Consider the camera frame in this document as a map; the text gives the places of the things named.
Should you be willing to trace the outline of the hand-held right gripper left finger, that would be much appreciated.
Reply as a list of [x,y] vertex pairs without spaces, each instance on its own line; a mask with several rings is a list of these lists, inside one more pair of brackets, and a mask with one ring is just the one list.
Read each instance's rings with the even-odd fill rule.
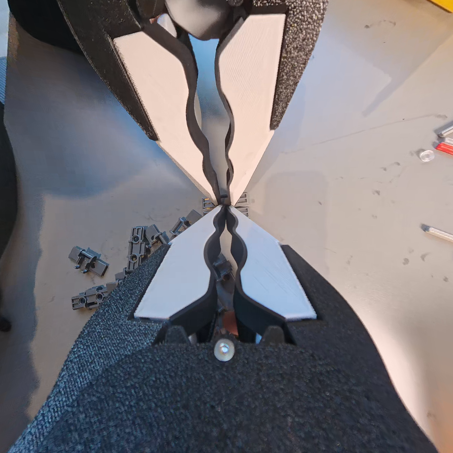
[[135,319],[181,326],[187,335],[212,321],[218,303],[213,264],[225,224],[226,207],[218,206],[170,241],[134,310]]

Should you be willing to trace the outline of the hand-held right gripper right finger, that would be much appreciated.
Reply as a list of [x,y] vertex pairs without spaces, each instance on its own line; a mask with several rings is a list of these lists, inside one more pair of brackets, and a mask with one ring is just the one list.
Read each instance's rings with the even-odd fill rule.
[[264,341],[270,328],[271,339],[294,343],[290,325],[317,314],[282,245],[235,207],[226,219],[237,264],[233,306],[240,339],[251,343],[258,334]]

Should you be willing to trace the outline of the small grey track link cluster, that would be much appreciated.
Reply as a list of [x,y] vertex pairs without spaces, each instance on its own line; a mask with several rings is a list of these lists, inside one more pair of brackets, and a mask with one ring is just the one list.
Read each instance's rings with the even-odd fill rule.
[[[93,286],[72,297],[71,308],[73,310],[79,310],[100,307],[100,305],[106,301],[108,295],[137,270],[141,264],[154,257],[158,251],[164,248],[164,246],[169,246],[170,241],[175,239],[179,234],[183,233],[201,218],[202,217],[196,211],[191,211],[185,218],[179,218],[175,228],[171,231],[171,239],[167,237],[164,231],[160,231],[156,225],[134,227],[131,231],[129,240],[127,257],[128,266],[124,268],[122,273],[115,275],[114,282]],[[218,282],[222,280],[224,275],[228,274],[231,267],[228,265],[227,260],[222,253],[219,254],[213,266],[217,275],[217,288]],[[220,305],[218,302],[216,312],[219,310]]]

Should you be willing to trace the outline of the grey desk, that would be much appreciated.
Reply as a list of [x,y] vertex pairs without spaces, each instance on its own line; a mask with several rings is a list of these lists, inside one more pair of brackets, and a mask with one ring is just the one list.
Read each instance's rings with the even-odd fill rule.
[[[202,194],[83,57],[9,17],[4,124],[17,221],[1,260],[1,452],[46,400],[93,312],[71,297],[125,266],[134,225],[169,230]],[[330,1],[314,53],[247,187],[250,216],[351,304],[439,451],[452,452],[452,14]]]

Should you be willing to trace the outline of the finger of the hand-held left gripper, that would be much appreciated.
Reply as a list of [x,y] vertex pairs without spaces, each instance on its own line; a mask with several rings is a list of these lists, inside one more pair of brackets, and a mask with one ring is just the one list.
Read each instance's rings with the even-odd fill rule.
[[113,42],[157,144],[218,204],[220,190],[209,143],[195,115],[197,66],[192,52],[166,30],[143,30]]
[[270,122],[285,21],[285,14],[240,18],[216,51],[216,84],[231,126],[226,141],[231,205],[245,191],[274,134]]

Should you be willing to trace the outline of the scatter of black red pins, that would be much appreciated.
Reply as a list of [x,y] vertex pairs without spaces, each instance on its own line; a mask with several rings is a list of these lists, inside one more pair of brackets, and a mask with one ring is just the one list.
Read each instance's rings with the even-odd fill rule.
[[[422,162],[430,162],[434,159],[434,151],[438,151],[447,155],[453,155],[453,123],[450,122],[446,127],[441,130],[438,130],[436,135],[436,142],[434,150],[421,150],[417,153],[418,158]],[[426,224],[420,225],[421,230],[426,233],[427,235],[431,235],[442,239],[444,241],[453,242],[453,235],[433,226],[429,226]]]

